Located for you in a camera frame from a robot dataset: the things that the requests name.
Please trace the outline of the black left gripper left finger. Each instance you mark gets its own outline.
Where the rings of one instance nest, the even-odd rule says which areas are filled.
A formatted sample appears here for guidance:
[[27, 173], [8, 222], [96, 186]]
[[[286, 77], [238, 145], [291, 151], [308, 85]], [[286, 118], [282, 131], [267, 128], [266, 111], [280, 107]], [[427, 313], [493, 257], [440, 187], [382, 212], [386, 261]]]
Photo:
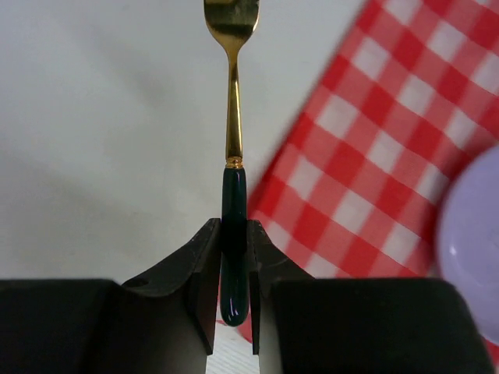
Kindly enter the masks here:
[[1, 282], [4, 373], [203, 373], [214, 350], [220, 221], [123, 284]]

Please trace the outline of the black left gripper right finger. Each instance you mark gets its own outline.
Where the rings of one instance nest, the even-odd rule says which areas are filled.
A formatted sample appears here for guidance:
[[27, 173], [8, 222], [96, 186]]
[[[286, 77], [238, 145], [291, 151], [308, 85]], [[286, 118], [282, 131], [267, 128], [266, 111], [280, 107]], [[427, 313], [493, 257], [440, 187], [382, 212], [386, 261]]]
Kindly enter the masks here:
[[455, 287], [438, 278], [315, 278], [247, 224], [262, 373], [492, 373]]

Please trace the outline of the red white checkered cloth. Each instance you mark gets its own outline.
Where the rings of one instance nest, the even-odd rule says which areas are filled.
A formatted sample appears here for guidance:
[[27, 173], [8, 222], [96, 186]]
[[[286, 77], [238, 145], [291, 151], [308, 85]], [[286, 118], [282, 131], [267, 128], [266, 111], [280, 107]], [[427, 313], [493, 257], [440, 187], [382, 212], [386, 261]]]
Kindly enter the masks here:
[[497, 142], [497, 2], [368, 1], [249, 216], [315, 277], [432, 277], [444, 192]]

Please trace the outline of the purple plastic plate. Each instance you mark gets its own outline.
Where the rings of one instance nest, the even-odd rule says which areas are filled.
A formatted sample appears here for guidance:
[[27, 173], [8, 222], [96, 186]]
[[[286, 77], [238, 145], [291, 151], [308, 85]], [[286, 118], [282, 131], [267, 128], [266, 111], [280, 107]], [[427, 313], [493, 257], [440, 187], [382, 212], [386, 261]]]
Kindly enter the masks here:
[[444, 197], [435, 238], [441, 276], [498, 344], [498, 147], [482, 152]]

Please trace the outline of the gold fork green handle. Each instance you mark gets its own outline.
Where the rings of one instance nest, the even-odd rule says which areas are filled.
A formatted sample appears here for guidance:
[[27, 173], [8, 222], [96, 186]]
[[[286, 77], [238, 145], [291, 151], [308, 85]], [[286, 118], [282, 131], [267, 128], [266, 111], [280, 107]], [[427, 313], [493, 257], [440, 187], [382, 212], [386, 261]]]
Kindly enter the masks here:
[[246, 262], [247, 184], [242, 152], [238, 57], [257, 28], [258, 1], [205, 1], [204, 17], [228, 59], [225, 169], [221, 204], [220, 312], [229, 326], [245, 322], [250, 308]]

